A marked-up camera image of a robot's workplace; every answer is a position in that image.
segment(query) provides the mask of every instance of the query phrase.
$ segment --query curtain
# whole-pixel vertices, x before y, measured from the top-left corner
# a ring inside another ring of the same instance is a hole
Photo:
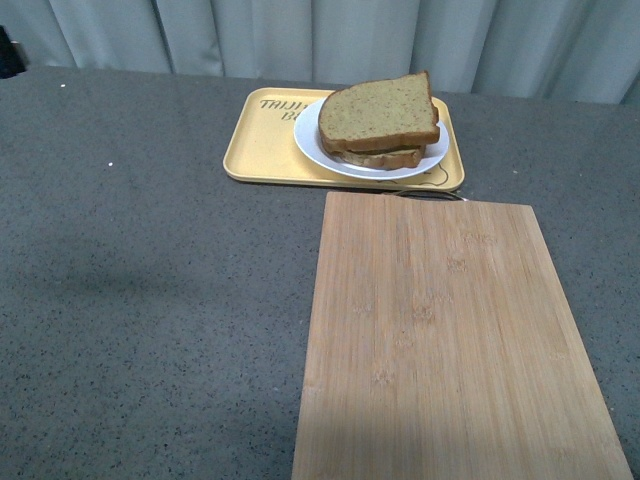
[[[32,64],[640,103],[639,0],[0,0]]]

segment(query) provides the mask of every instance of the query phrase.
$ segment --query whole wheat bread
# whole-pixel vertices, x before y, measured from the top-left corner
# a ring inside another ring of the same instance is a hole
[[[327,153],[374,168],[415,167],[440,137],[429,74],[422,71],[333,92],[318,129]]]

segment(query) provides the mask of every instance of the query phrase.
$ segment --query cutting board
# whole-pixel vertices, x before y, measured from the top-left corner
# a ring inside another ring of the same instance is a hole
[[[294,480],[631,480],[531,207],[328,194]]]

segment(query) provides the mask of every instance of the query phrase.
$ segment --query speckled countertop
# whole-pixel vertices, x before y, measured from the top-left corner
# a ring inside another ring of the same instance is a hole
[[[326,190],[225,174],[263,86],[310,85],[0,80],[3,478],[290,477]],[[640,108],[438,97],[460,193],[534,207],[638,478]]]

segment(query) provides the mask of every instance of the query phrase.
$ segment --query yellow tray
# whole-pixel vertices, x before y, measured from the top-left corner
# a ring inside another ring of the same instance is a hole
[[[402,180],[365,180],[332,172],[314,163],[293,137],[296,118],[331,90],[261,88],[247,97],[224,157],[224,168],[242,182],[316,185],[384,190],[451,192],[464,180],[464,169],[449,109],[434,98],[449,132],[449,151],[427,172]]]

